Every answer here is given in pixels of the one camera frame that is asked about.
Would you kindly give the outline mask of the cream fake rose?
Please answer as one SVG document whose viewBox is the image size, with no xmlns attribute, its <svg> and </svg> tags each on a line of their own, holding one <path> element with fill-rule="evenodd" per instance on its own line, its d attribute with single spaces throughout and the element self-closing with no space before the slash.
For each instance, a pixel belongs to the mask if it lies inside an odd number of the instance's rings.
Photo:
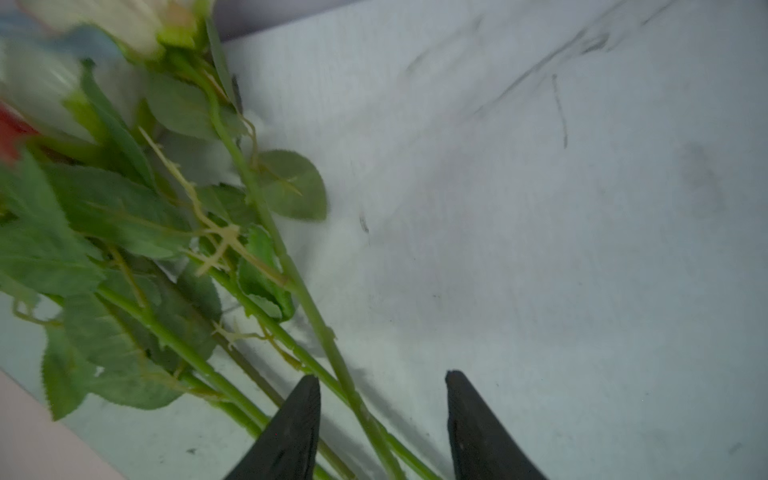
<svg viewBox="0 0 768 480">
<path fill-rule="evenodd" d="M 292 292 L 293 316 L 280 327 L 293 340 L 293 347 L 282 354 L 268 340 L 268 331 L 257 317 L 245 311 L 241 300 L 224 288 L 218 289 L 218 296 L 229 293 L 244 313 L 257 321 L 257 339 L 269 343 L 287 364 L 317 377 L 335 394 L 354 414 L 386 475 L 403 478 L 403 465 L 412 462 L 412 453 L 388 434 L 361 398 L 334 334 L 319 313 L 274 220 L 276 215 L 324 219 L 325 186 L 314 165 L 300 154 L 243 150 L 243 142 L 255 141 L 257 132 L 238 107 L 234 80 L 213 23 L 213 3 L 22 1 L 18 8 L 49 33 L 65 33 L 81 26 L 99 29 L 129 63 L 143 72 L 145 91 L 133 128 L 97 85 L 92 60 L 82 62 L 81 89 L 89 104 L 110 107 L 129 132 L 145 133 L 140 149 L 155 175 L 179 202 L 188 202 L 188 186 L 203 189 L 227 185 L 244 192 L 247 210 L 261 218 L 283 279 Z M 21 117 L 2 103 L 1 111 Z M 46 137 L 70 145 L 100 146 L 106 135 L 102 130 L 104 136 L 89 143 L 49 135 L 31 126 Z M 252 375 L 252 364 L 236 350 L 236 343 L 244 340 L 245 334 L 227 324 L 223 315 L 222 323 L 236 338 L 229 348 L 216 348 L 224 349 L 245 374 Z"/>
</svg>

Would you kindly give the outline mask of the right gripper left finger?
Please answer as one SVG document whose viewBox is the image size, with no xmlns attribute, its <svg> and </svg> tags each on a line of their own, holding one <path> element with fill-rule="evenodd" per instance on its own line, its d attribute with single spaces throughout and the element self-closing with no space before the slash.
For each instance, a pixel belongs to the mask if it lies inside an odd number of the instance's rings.
<svg viewBox="0 0 768 480">
<path fill-rule="evenodd" d="M 321 391 L 317 377 L 305 375 L 263 433 L 226 480 L 306 480 L 313 478 L 319 442 Z"/>
</svg>

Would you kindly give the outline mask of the purple pink wrapping paper sheet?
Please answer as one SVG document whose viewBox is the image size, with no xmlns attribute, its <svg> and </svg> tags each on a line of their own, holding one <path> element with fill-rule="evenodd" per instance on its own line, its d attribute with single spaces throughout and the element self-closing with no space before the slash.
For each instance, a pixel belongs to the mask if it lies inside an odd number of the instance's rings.
<svg viewBox="0 0 768 480">
<path fill-rule="evenodd" d="M 6 374 L 1 375 L 3 479 L 120 479 L 122 477 Z"/>
</svg>

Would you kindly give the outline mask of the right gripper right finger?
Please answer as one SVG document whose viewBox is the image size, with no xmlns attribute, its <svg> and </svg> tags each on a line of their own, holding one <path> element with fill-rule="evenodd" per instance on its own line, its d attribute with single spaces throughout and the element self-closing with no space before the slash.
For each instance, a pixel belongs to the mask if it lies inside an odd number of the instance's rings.
<svg viewBox="0 0 768 480">
<path fill-rule="evenodd" d="M 449 371 L 445 382 L 447 430 L 457 479 L 546 479 L 463 372 Z"/>
</svg>

